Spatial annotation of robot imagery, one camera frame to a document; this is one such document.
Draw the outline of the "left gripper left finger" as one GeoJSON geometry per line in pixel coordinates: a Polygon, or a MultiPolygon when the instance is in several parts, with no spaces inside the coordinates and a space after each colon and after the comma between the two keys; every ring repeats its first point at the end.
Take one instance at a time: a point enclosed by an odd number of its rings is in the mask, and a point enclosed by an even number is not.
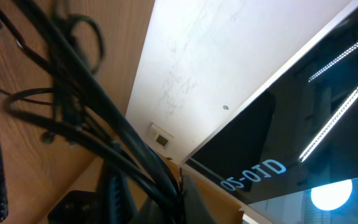
{"type": "Polygon", "coordinates": [[[147,199],[140,210],[127,184],[127,177],[104,162],[96,190],[68,192],[48,214],[52,224],[153,223],[154,204],[147,199]]]}

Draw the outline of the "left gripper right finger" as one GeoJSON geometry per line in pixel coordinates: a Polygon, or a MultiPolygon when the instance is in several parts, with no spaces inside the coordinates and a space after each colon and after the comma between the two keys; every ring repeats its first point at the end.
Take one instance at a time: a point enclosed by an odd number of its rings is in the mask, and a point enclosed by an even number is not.
{"type": "Polygon", "coordinates": [[[181,201],[186,224],[217,224],[204,203],[195,181],[189,176],[181,178],[181,201]]]}

